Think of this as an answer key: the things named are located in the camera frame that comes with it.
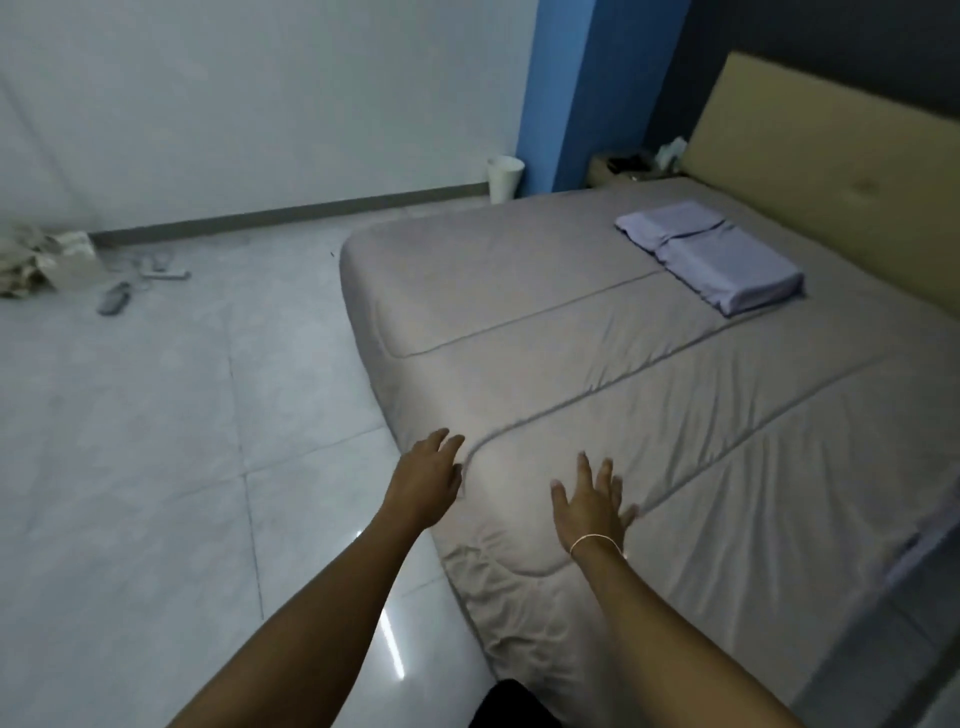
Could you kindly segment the person's right hand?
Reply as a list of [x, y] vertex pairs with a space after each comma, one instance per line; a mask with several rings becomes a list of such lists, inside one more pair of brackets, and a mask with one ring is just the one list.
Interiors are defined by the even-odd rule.
[[569, 519], [553, 517], [553, 523], [560, 546], [573, 560], [580, 558], [583, 551], [596, 549], [611, 551], [621, 557], [625, 553], [628, 528], [621, 528], [619, 514], [630, 505], [624, 505], [623, 476], [616, 472], [613, 466], [613, 500], [608, 501], [595, 491], [595, 479], [600, 466], [601, 464], [594, 467], [589, 456], [580, 451], [576, 457], [572, 490], [569, 491], [562, 483], [570, 500], [572, 513]]

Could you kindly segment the person's left hand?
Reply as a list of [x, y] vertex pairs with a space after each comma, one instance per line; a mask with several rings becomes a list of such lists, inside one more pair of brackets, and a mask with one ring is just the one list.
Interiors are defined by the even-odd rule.
[[403, 453], [380, 508], [385, 518], [416, 533], [438, 524], [462, 483], [463, 468], [457, 456], [465, 441], [464, 435], [441, 428]]

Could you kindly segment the person's left forearm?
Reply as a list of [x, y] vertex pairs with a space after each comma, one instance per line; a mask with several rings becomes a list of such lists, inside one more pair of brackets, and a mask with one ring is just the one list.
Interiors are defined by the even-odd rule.
[[403, 562], [429, 525], [422, 509], [382, 506], [169, 728], [331, 728], [361, 672]]

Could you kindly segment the person's right forearm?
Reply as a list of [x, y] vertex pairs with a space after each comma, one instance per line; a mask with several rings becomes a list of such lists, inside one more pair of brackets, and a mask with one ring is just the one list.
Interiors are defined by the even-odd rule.
[[654, 728], [805, 728], [739, 663], [661, 599], [610, 550], [574, 560]]

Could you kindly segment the grey quilted duvet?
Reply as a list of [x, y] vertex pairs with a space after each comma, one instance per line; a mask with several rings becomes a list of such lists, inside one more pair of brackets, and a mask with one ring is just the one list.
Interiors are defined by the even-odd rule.
[[[685, 201], [805, 294], [726, 318], [615, 227]], [[643, 722], [554, 528], [579, 452], [630, 566], [805, 724], [878, 728], [960, 651], [960, 321], [684, 178], [378, 225], [340, 276], [397, 445], [465, 438], [432, 537], [486, 660], [562, 723]]]

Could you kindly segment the person's black shorts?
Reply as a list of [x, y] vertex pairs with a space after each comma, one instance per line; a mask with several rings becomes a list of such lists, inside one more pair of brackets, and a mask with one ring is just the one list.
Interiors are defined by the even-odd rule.
[[563, 728], [558, 718], [525, 685], [497, 682], [474, 712], [468, 728]]

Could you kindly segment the lavender pillow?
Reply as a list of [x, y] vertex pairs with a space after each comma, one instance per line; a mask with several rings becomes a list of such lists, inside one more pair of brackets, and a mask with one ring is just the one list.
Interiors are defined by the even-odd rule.
[[726, 318], [765, 309], [806, 293], [803, 270], [739, 227], [674, 237], [656, 260]]

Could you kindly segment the folded lavender cloth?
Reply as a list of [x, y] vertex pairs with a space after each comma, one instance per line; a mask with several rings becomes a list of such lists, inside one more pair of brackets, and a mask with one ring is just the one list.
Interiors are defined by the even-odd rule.
[[653, 255], [672, 240], [721, 229], [727, 219], [696, 200], [682, 200], [617, 217], [614, 227], [630, 242]]

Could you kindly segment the white waste bin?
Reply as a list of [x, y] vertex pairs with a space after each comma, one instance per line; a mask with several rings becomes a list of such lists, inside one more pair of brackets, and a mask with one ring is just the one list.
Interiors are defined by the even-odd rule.
[[514, 200], [520, 187], [526, 164], [515, 156], [499, 154], [486, 162], [488, 198], [491, 205], [502, 205]]

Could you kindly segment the beige bedside table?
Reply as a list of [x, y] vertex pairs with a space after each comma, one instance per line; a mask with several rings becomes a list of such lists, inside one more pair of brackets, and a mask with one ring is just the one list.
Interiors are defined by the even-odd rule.
[[621, 175], [612, 174], [606, 166], [606, 161], [610, 156], [628, 156], [637, 152], [643, 151], [647, 153], [654, 162], [654, 154], [651, 151], [638, 149], [635, 151], [629, 152], [599, 152], [594, 154], [587, 165], [585, 178], [583, 182], [584, 188], [603, 188], [610, 185], [621, 185], [621, 184], [632, 184], [632, 183], [648, 183], [664, 179], [672, 179], [678, 177], [685, 177], [686, 174], [680, 169], [676, 169], [672, 172], [661, 172], [658, 169], [655, 169], [652, 173], [639, 174], [639, 173], [627, 173]]

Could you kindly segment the grey slipper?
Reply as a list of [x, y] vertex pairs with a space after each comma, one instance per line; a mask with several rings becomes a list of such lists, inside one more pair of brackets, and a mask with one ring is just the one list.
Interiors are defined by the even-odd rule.
[[97, 314], [104, 318], [113, 318], [122, 314], [134, 296], [134, 287], [128, 281], [121, 281], [102, 294], [97, 305]]

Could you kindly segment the beige padded headboard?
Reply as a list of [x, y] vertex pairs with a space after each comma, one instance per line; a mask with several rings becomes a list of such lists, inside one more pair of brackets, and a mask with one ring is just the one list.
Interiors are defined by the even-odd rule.
[[733, 51], [680, 167], [960, 320], [960, 120]]

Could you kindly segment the beige cloth pile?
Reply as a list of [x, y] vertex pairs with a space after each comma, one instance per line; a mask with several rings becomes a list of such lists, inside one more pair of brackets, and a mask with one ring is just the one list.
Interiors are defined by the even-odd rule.
[[44, 286], [73, 292], [109, 273], [89, 235], [51, 234], [32, 224], [0, 221], [0, 299], [24, 299]]

